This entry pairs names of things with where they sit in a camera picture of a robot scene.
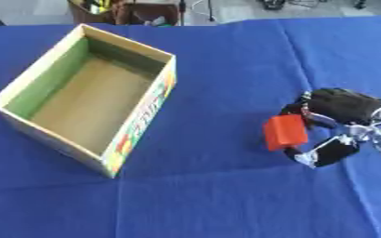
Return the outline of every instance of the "box wall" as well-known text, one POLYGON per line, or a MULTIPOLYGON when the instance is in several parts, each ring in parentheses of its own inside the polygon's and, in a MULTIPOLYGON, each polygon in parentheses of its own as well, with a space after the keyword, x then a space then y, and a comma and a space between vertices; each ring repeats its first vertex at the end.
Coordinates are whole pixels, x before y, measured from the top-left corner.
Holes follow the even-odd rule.
POLYGON ((110 176, 107 172, 107 169, 102 165, 99 159, 92 157, 91 155, 87 154, 86 152, 82 152, 70 144, 61 141, 57 138, 54 138, 51 135, 48 135, 45 131, 39 130, 38 128, 34 128, 32 126, 29 126, 27 124, 24 124, 15 118, 4 114, 3 116, 6 118, 6 120, 18 131, 36 139, 40 142, 44 143, 45 145, 51 147, 52 149, 55 149, 56 151, 63 153, 64 155, 70 156, 71 158, 74 158, 78 160, 79 162, 83 163, 84 165, 87 165, 88 167, 105 174, 107 176, 110 176))
POLYGON ((104 166, 113 176, 136 146, 176 82, 176 58, 172 57, 102 155, 104 166))

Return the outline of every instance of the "blue tablecloth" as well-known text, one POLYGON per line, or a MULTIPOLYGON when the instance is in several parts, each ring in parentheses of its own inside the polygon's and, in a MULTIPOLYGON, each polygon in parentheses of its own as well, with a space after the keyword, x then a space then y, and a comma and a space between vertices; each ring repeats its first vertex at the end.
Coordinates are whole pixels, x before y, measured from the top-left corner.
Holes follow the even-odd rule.
MULTIPOLYGON (((116 179, 0 116, 0 238, 381 237, 380 153, 311 170, 260 136, 306 89, 381 97, 381 17, 98 26, 177 54, 177 87, 116 179)), ((72 28, 0 27, 0 90, 72 28)))

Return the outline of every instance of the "blue table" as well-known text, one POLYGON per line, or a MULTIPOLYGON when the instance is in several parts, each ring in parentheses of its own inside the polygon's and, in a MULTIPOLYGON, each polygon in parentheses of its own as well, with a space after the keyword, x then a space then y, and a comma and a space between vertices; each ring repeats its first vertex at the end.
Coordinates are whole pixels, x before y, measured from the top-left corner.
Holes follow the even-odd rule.
MULTIPOLYGON (((72 28, 0 27, 0 90, 72 28)), ((0 238, 381 237, 381 154, 311 170, 260 138, 304 90, 381 97, 381 17, 99 28, 177 54, 177 88, 116 179, 0 117, 0 238)))

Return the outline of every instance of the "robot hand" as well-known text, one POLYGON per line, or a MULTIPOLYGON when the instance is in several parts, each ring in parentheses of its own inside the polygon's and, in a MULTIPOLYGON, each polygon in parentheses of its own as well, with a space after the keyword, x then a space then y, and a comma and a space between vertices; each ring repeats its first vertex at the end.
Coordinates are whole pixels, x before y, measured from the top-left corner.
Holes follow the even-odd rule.
POLYGON ((295 103, 285 106, 280 116, 271 118, 265 124, 266 139, 269 148, 282 148, 289 158, 299 163, 310 167, 330 165, 358 152, 360 142, 368 140, 374 132, 379 132, 374 125, 380 125, 381 118, 377 117, 380 112, 381 99, 342 88, 322 88, 304 93, 295 103), (273 123, 273 120, 287 121, 281 119, 293 114, 300 115, 307 128, 341 128, 341 133, 318 143, 310 152, 301 152, 296 147, 299 143, 292 143, 284 132, 303 125, 273 123))

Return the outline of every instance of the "cable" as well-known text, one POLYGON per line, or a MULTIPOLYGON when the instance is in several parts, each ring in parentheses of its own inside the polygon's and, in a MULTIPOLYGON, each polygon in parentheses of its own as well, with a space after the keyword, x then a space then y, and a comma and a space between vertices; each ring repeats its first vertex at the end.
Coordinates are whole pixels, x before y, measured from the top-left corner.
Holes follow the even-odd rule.
POLYGON ((212 0, 208 0, 208 10, 209 10, 209 21, 215 21, 214 20, 214 13, 212 8, 212 0))
POLYGON ((180 25, 185 25, 185 12, 186 12, 186 2, 185 0, 180 0, 179 2, 179 14, 180 14, 180 25))
POLYGON ((290 5, 315 8, 320 3, 319 0, 289 0, 290 5))
POLYGON ((217 18, 214 17, 213 14, 212 14, 212 5, 211 5, 211 7, 210 7, 211 10, 210 10, 210 13, 209 13, 209 14, 208 14, 208 13, 204 13, 204 12, 199 12, 199 11, 196 11, 196 10, 195 10, 195 7, 196 7, 197 5, 199 5, 200 3, 202 3, 203 1, 205 1, 205 0, 199 0, 199 1, 195 2, 195 3, 193 3, 192 6, 190 7, 190 10, 191 10, 193 13, 196 13, 196 14, 199 14, 199 15, 203 15, 203 16, 208 17, 208 19, 209 19, 210 21, 219 23, 218 20, 217 20, 217 18))

